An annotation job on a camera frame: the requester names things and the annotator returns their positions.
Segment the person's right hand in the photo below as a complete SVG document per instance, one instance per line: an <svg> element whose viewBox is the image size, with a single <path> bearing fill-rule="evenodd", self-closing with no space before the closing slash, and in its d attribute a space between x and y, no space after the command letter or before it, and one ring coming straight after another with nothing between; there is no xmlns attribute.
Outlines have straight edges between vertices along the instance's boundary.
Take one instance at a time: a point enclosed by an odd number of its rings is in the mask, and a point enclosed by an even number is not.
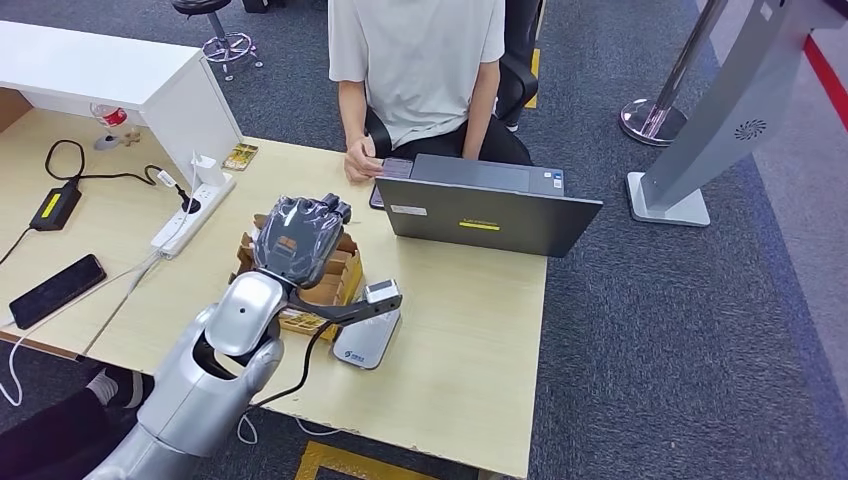
<svg viewBox="0 0 848 480"><path fill-rule="evenodd" d="M370 136L362 135L347 146L344 170L352 183L361 183L381 176L383 166L376 157L376 147Z"/></svg>

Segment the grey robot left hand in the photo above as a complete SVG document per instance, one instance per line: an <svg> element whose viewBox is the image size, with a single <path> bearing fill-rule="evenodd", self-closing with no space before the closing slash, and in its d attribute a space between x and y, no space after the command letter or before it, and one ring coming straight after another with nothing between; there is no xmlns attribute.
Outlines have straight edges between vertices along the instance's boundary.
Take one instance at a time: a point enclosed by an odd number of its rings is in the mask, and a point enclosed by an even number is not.
<svg viewBox="0 0 848 480"><path fill-rule="evenodd" d="M316 286L351 216L351 206L333 193L280 197L254 242L255 266L302 289Z"/></svg>

